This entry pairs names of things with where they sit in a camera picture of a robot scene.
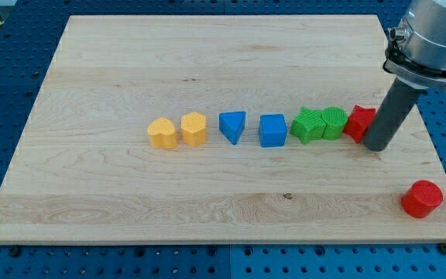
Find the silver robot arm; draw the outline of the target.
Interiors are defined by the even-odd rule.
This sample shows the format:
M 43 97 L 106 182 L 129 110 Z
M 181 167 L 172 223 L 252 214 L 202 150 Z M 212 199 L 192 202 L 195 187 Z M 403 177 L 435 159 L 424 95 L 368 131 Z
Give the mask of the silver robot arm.
M 446 0 L 413 0 L 389 29 L 385 71 L 408 85 L 446 92 Z

